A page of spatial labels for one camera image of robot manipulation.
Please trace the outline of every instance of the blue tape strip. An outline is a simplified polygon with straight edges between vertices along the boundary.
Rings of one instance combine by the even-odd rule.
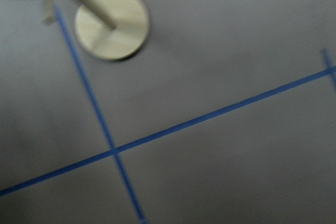
[[[328,71],[329,71],[329,74],[331,76],[331,79],[332,79],[332,83],[336,89],[336,74],[334,71],[332,71],[332,66],[333,66],[333,63],[331,61],[331,58],[330,58],[330,55],[329,55],[329,52],[327,49],[323,49],[321,51],[322,53],[322,56],[323,56],[323,59],[324,59],[324,63],[325,65],[327,66],[328,68]]]
[[[87,95],[89,96],[89,99],[92,103],[92,106],[94,108],[97,119],[98,119],[98,121],[101,125],[101,128],[103,130],[105,138],[106,138],[106,140],[107,140],[107,142],[108,142],[108,144],[109,144],[109,146],[112,150],[113,157],[114,157],[114,160],[117,164],[119,173],[120,173],[120,175],[122,177],[122,180],[123,180],[123,182],[126,186],[128,194],[129,194],[129,196],[132,200],[135,211],[137,212],[136,214],[138,215],[141,223],[147,223],[147,221],[145,219],[145,216],[144,216],[144,213],[141,209],[140,203],[137,199],[137,196],[134,192],[134,189],[131,185],[131,182],[128,178],[128,175],[127,175],[126,170],[124,168],[124,165],[122,163],[122,160],[120,159],[118,153],[116,152],[112,134],[110,133],[108,125],[106,123],[106,120],[103,117],[102,111],[99,107],[96,96],[94,95],[94,92],[93,92],[93,89],[90,85],[89,79],[87,78],[87,76],[85,74],[84,67],[83,67],[83,65],[82,65],[82,63],[79,59],[78,53],[77,53],[76,48],[75,48],[75,44],[73,43],[73,41],[70,37],[70,33],[69,33],[68,28],[66,26],[65,20],[63,19],[63,16],[62,16],[61,12],[59,11],[59,9],[57,7],[55,7],[55,15],[56,15],[56,19],[58,20],[58,24],[61,28],[61,31],[64,35],[65,41],[66,41],[66,43],[68,45],[68,48],[70,50],[72,59],[74,60],[74,63],[75,63],[76,68],[78,70],[78,73],[79,73],[79,75],[82,79],[82,82],[83,82],[84,86],[85,86],[85,90],[87,92]]]
[[[312,74],[310,76],[301,78],[301,79],[299,79],[297,81],[294,81],[294,82],[285,84],[283,86],[280,86],[280,87],[278,87],[276,89],[272,89],[270,91],[261,93],[261,94],[255,96],[255,97],[248,98],[246,100],[243,100],[243,101],[240,101],[238,103],[229,105],[227,107],[224,107],[222,109],[216,110],[214,112],[210,112],[208,114],[199,116],[199,117],[197,117],[195,119],[192,119],[192,120],[189,120],[189,121],[187,121],[185,123],[178,124],[176,126],[168,128],[166,130],[159,131],[157,133],[154,133],[152,135],[143,137],[143,138],[138,139],[136,141],[133,141],[131,143],[122,145],[120,147],[117,147],[114,152],[113,151],[104,152],[104,153],[96,155],[94,157],[90,157],[88,159],[84,159],[82,161],[79,161],[79,162],[77,162],[75,164],[63,167],[63,168],[58,169],[56,171],[53,171],[51,173],[44,174],[44,175],[39,176],[37,178],[34,178],[34,179],[28,180],[26,182],[20,183],[18,185],[12,186],[10,188],[3,189],[3,190],[0,191],[0,196],[6,195],[6,194],[9,194],[9,193],[13,193],[13,192],[15,192],[17,190],[26,188],[26,187],[34,185],[34,184],[37,184],[37,183],[45,181],[45,180],[47,180],[49,178],[53,178],[53,177],[56,177],[58,175],[64,174],[64,173],[69,172],[69,171],[71,171],[73,169],[77,169],[77,168],[80,168],[82,166],[85,166],[85,165],[91,164],[93,162],[99,161],[99,160],[101,160],[103,158],[112,156],[114,153],[120,153],[120,152],[127,151],[127,150],[129,150],[131,148],[134,148],[134,147],[137,147],[139,145],[145,144],[147,142],[156,140],[156,139],[158,139],[158,138],[160,138],[162,136],[169,135],[171,133],[174,133],[174,132],[177,132],[179,130],[182,130],[182,129],[185,129],[187,127],[190,127],[192,125],[195,125],[197,123],[200,123],[200,122],[209,120],[211,118],[214,118],[216,116],[223,115],[223,114],[228,113],[230,111],[242,108],[242,107],[247,106],[247,105],[249,105],[251,103],[254,103],[254,102],[260,101],[262,99],[268,98],[270,96],[279,94],[279,93],[284,92],[286,90],[293,89],[293,88],[295,88],[297,86],[303,85],[303,84],[308,83],[310,81],[314,81],[314,80],[317,80],[319,78],[325,77],[325,76],[327,76],[330,73],[330,71],[332,71],[333,73],[335,73],[336,72],[336,67],[332,67],[330,69],[326,69],[326,70],[317,72],[317,73]]]

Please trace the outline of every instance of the floor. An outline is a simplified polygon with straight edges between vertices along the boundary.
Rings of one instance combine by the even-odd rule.
[[[0,0],[0,223],[335,223],[336,0],[143,1],[108,62]]]

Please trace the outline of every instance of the wooden disc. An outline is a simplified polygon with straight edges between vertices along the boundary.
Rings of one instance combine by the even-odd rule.
[[[111,30],[85,6],[76,14],[75,29],[84,49],[101,59],[131,56],[145,42],[149,16],[141,0],[97,0],[111,14],[117,27]]]

